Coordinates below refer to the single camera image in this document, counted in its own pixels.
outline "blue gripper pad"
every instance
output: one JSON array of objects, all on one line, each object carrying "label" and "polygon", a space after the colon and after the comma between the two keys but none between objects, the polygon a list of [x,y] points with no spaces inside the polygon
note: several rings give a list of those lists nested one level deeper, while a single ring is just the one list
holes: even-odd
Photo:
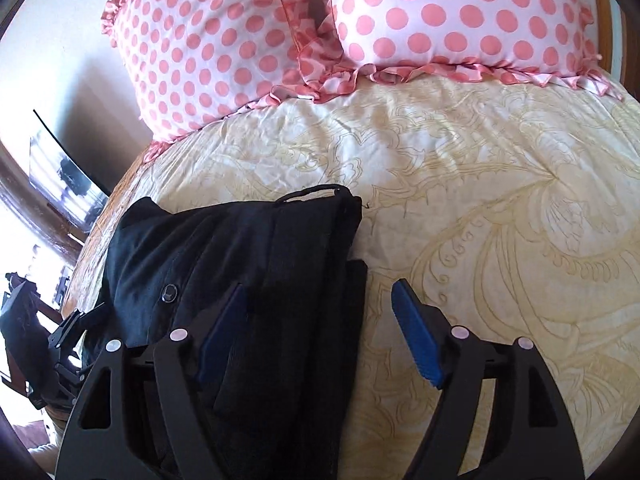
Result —
[{"label": "blue gripper pad", "polygon": [[231,347],[247,325],[246,289],[238,285],[200,347],[198,373],[195,377],[200,386],[222,382]]},{"label": "blue gripper pad", "polygon": [[440,349],[420,314],[420,308],[425,306],[418,300],[406,280],[398,280],[391,288],[391,307],[420,375],[441,390],[445,374],[438,358]]}]

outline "wooden bed frame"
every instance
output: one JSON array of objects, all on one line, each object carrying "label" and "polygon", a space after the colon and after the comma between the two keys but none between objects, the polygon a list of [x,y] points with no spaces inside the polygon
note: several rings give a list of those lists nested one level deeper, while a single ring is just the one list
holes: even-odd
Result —
[{"label": "wooden bed frame", "polygon": [[[600,66],[607,72],[613,68],[614,41],[613,9],[610,0],[596,0],[598,15],[598,50],[602,55]],[[640,100],[640,28],[621,12],[622,19],[622,72],[620,82],[636,99]]]},{"label": "wooden bed frame", "polygon": [[[11,16],[15,13],[23,0],[2,1],[5,7],[10,10],[4,12],[4,16],[0,15],[0,38],[4,28],[8,25]],[[612,4],[610,0],[596,0],[596,12],[598,17],[598,48],[602,54],[601,67],[611,72],[614,64],[612,63],[614,52],[617,45],[622,42],[622,65],[621,65],[621,83],[627,91],[636,99],[640,100],[640,0],[617,0],[622,8],[622,38],[614,37],[614,17],[612,14]],[[134,165],[127,172],[123,180],[118,184],[112,201],[117,200],[120,195],[131,192],[130,184],[138,171],[143,171],[142,156],[140,156]],[[110,232],[118,221],[123,211],[114,211],[111,218],[101,217],[98,220],[96,231]],[[90,237],[87,245],[84,247],[83,254],[92,250],[92,239]],[[68,290],[68,298],[62,309],[63,316],[68,316],[76,307],[76,301],[73,297],[75,286],[81,286],[83,276],[76,276],[72,280]],[[590,477],[593,480],[623,480],[628,478],[636,478],[640,476],[640,410],[636,413],[631,424],[625,431],[620,442],[610,453],[605,462]]]}]

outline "television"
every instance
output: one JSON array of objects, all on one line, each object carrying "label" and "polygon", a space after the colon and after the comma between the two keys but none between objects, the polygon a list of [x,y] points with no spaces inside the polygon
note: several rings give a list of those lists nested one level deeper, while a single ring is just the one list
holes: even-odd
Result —
[{"label": "television", "polygon": [[31,136],[29,182],[64,218],[89,233],[108,194],[66,152],[36,110],[40,128]]}]

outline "bedspread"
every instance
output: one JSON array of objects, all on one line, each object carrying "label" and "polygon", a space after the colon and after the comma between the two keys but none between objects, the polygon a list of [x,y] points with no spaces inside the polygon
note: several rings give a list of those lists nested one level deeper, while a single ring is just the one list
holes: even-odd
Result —
[{"label": "bedspread", "polygon": [[[92,307],[110,233],[137,198],[177,212],[343,184],[366,204],[353,253],[370,272],[340,478],[402,478],[438,400],[390,307],[402,277],[481,338],[536,342],[589,474],[640,404],[639,150],[632,98],[557,86],[426,77],[362,81],[324,105],[285,102],[132,168],[90,236],[65,311]],[[485,383],[464,470],[488,429]]]}]

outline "snap button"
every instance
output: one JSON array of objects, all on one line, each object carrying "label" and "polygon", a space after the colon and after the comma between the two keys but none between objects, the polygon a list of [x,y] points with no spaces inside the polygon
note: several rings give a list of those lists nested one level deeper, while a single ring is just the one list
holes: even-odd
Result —
[{"label": "snap button", "polygon": [[173,283],[167,285],[162,291],[162,301],[165,303],[173,303],[178,297],[178,287]]}]

